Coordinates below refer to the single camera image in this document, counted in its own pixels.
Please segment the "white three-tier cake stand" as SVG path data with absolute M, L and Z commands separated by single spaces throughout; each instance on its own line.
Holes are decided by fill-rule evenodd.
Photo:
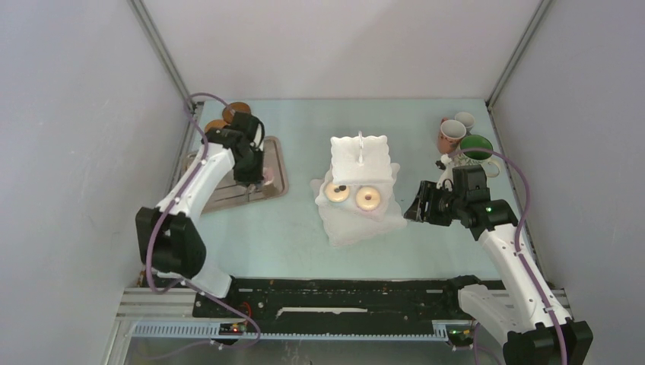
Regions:
M 332 137 L 331 161 L 310 185 L 329 244 L 349 246 L 406 227 L 394 196 L 400 165 L 385 135 Z

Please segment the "white frosted donut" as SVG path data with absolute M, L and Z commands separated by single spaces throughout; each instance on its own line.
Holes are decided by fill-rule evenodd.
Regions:
M 356 193 L 355 202 L 362 211 L 375 211 L 381 203 L 381 194 L 372 186 L 362 186 Z

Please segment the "pink-tipped metal tongs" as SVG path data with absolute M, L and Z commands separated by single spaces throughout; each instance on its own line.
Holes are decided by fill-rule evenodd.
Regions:
M 252 194 L 261 192 L 265 187 L 272 186 L 274 180 L 275 174 L 273 169 L 271 167 L 264 167 L 262 169 L 262 180 L 246 187 L 246 201 L 249 202 L 251 200 Z

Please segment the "white chocolate-hole donut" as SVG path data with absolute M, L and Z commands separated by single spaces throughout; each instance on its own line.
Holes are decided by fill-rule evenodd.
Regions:
M 346 185 L 336 185 L 330 182 L 326 184 L 324 194 L 330 202 L 340 203 L 348 199 L 350 191 Z

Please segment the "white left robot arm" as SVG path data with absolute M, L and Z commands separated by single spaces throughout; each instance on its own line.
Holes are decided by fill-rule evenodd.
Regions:
M 135 227 L 142 263 L 153 273 L 170 275 L 212 295 L 211 307 L 221 316 L 239 310 L 233 278 L 207 262 L 208 249 L 196 227 L 217 185 L 232 174 L 239 186 L 264 183 L 263 123 L 250 113 L 236 112 L 231 124 L 202 133 L 202 146 L 189 169 L 154 208 L 140 208 Z

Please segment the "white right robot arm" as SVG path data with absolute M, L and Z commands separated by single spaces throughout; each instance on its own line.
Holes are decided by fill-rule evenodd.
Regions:
M 421 181 L 409 221 L 448 227 L 458 221 L 493 261 L 512 307 L 493 298 L 476 278 L 443 295 L 445 313 L 470 315 L 501 345 L 508 364 L 582 364 L 593 342 L 541 276 L 521 237 L 519 220 L 503 200 L 493 200 L 480 166 L 457 167 L 443 182 Z

